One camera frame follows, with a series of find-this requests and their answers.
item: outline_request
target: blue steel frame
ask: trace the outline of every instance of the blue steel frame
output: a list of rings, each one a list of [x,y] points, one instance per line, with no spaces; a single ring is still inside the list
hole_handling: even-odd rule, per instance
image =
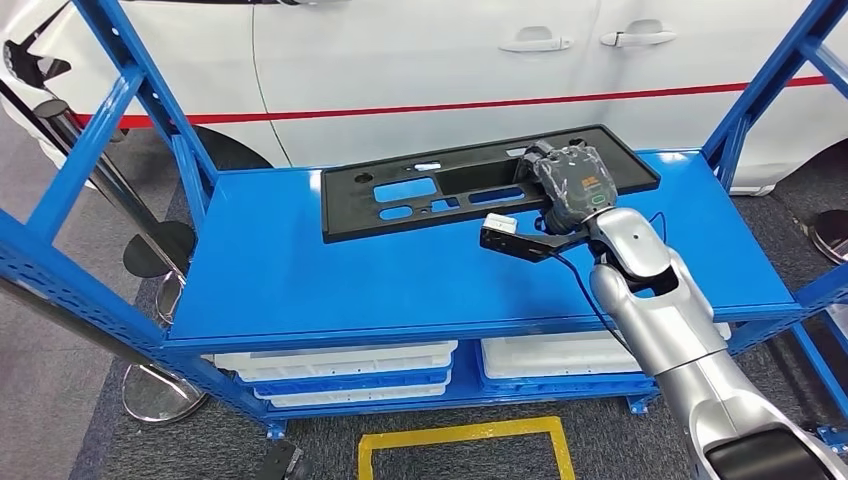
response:
[[[848,453],[848,432],[833,427],[818,427],[816,434],[833,453]]]
[[[210,192],[204,188],[204,184],[214,189],[218,172],[118,1],[73,0],[73,3],[117,67],[118,79],[26,225],[0,210],[0,275],[40,292],[50,301],[68,308],[152,362],[184,376],[237,411],[265,424],[271,438],[279,438],[284,434],[286,419],[299,416],[611,395],[626,396],[631,411],[643,413],[647,402],[657,396],[655,387],[646,386],[641,381],[634,382],[633,376],[629,374],[592,375],[592,381],[587,381],[584,386],[575,385],[573,391],[564,393],[481,393],[476,349],[469,342],[460,342],[455,358],[463,361],[456,361],[454,379],[462,378],[464,383],[449,398],[318,406],[297,410],[274,409],[196,354],[167,345],[166,331],[155,326],[79,265],[53,248],[51,243],[133,96],[139,99],[156,131],[174,153],[198,231],[210,202]],[[717,168],[719,181],[725,187],[729,188],[733,180],[746,133],[806,59],[821,69],[843,94],[848,94],[848,74],[844,65],[822,45],[822,39],[846,9],[848,0],[813,0],[707,141],[703,148],[704,157],[712,167]],[[765,315],[738,328],[730,342],[731,352],[739,353],[790,327],[810,352],[811,343],[805,342],[806,334],[800,322],[846,296],[848,266],[842,266],[797,292],[795,298],[800,308],[792,310],[792,313]],[[848,340],[841,334],[840,339],[844,346],[848,346]],[[257,345],[257,350],[268,348],[268,345]],[[812,359],[828,386],[838,387],[835,380],[831,380],[832,375],[827,376],[829,370],[821,357]],[[848,413],[848,399],[844,393],[837,401],[843,412]]]
[[[813,0],[707,140],[703,148],[704,157],[710,166],[718,169],[719,180],[725,188],[729,189],[733,181],[733,172],[748,130],[805,62],[809,61],[843,96],[848,97],[848,67],[823,43],[846,10],[846,1]],[[848,264],[834,268],[803,287],[795,293],[795,298],[804,311],[801,318],[790,317],[771,324],[749,322],[734,332],[731,351],[738,353],[791,327],[839,410],[848,418],[848,396],[802,323],[803,319],[824,312],[831,332],[842,349],[848,352],[848,340],[825,311],[829,305],[848,298]]]

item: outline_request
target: white plastic tray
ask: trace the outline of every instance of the white plastic tray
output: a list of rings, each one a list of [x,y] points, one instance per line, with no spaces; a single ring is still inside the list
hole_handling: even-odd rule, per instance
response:
[[[214,356],[215,366],[238,372],[242,380],[288,380],[357,373],[395,372],[445,367],[455,340],[398,345],[313,348],[277,352],[227,353]]]
[[[716,329],[725,340],[730,338],[726,323],[716,324]],[[609,332],[487,338],[481,343],[488,378],[640,371],[636,359]]]
[[[397,398],[432,397],[445,393],[445,387],[450,383],[451,375],[444,383],[433,385],[412,385],[407,387],[385,387],[360,390],[341,390],[336,392],[295,393],[291,395],[274,395],[256,398],[270,400],[275,407],[299,407],[303,405],[325,405],[331,403],[368,402],[376,400],[393,400]]]
[[[833,319],[833,323],[839,327],[842,335],[848,337],[848,305],[834,303],[827,307],[827,313],[830,314],[830,318]]]

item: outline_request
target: red stripe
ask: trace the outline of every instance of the red stripe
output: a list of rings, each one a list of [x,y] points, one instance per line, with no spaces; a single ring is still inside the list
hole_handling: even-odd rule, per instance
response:
[[[793,78],[788,87],[807,87],[825,85],[823,76]],[[523,105],[548,105],[554,103],[596,102],[601,100],[622,100],[627,98],[671,97],[677,95],[698,95],[702,93],[740,92],[748,86],[747,82],[724,83],[719,85],[703,85],[696,87],[662,88],[657,90],[635,90],[631,92],[591,93],[588,95],[572,95],[568,97],[525,98],[518,100],[496,100],[492,102],[448,103],[442,105],[410,105],[405,107],[374,107],[356,108],[349,110],[316,110],[307,112],[277,112],[277,113],[201,113],[188,115],[189,122],[195,125],[211,123],[242,123],[267,120],[300,120],[305,118],[351,117],[359,115],[383,115],[389,113],[437,112],[441,110],[468,110],[473,108],[517,107]],[[89,114],[80,114],[80,119],[87,123]],[[147,128],[152,123],[147,115],[124,115],[119,124],[120,128]]]

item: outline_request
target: black plastic panel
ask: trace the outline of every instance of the black plastic panel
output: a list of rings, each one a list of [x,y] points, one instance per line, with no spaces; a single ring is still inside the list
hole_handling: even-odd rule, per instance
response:
[[[541,186],[515,178],[523,148],[543,139],[557,148],[581,140],[595,147],[619,194],[659,186],[659,175],[603,125],[345,165],[321,174],[324,242],[544,208],[550,200]],[[384,202],[375,198],[375,187],[422,178],[432,180],[435,193]],[[395,212],[406,216],[387,215]]]

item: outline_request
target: stacked white trays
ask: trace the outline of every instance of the stacked white trays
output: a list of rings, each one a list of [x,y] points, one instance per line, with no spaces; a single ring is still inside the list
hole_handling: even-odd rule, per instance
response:
[[[726,323],[716,329],[730,338]],[[481,344],[484,374],[491,379],[640,371],[606,331],[487,338]]]
[[[218,368],[238,373],[275,407],[441,395],[456,341],[228,353]]]

